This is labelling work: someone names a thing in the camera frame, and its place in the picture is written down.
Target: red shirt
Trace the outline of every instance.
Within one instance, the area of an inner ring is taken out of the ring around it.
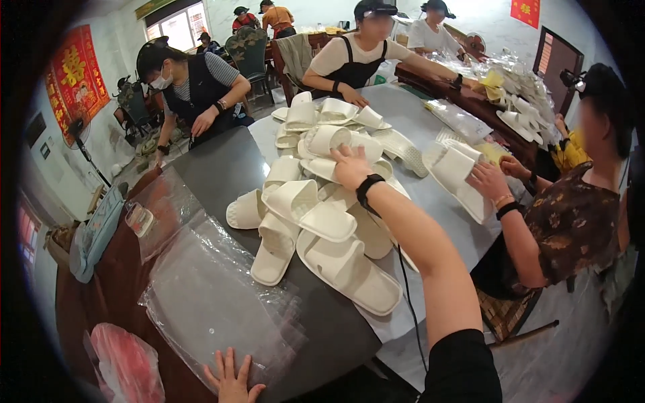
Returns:
[[[259,23],[256,23],[257,18],[251,13],[246,13],[246,17],[242,21],[238,20],[237,17],[233,20],[233,31],[242,28],[243,26],[251,26],[253,28],[258,28]]]

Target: green chair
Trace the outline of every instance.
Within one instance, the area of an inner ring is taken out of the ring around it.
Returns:
[[[251,84],[262,82],[264,93],[269,93],[271,103],[275,105],[269,75],[266,72],[264,54],[268,36],[264,30],[256,30],[250,26],[243,26],[235,35],[226,40],[224,47],[233,59],[237,69]]]

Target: pink plastic bag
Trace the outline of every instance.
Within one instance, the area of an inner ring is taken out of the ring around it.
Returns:
[[[163,403],[157,352],[139,337],[110,323],[85,334],[85,349],[101,392],[111,403]]]

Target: gold bracelet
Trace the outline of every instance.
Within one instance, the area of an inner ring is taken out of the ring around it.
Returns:
[[[498,208],[498,206],[499,206],[499,204],[501,202],[505,201],[506,199],[511,199],[512,197],[513,197],[512,194],[507,194],[507,195],[504,195],[504,196],[500,197],[499,199],[497,199],[495,201],[495,208]]]

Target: orange shirt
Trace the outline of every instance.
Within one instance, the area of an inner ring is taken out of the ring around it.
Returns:
[[[269,10],[264,13],[262,16],[262,29],[266,29],[271,26],[274,31],[279,31],[287,26],[293,26],[293,16],[291,12],[285,7],[275,6],[269,8]]]

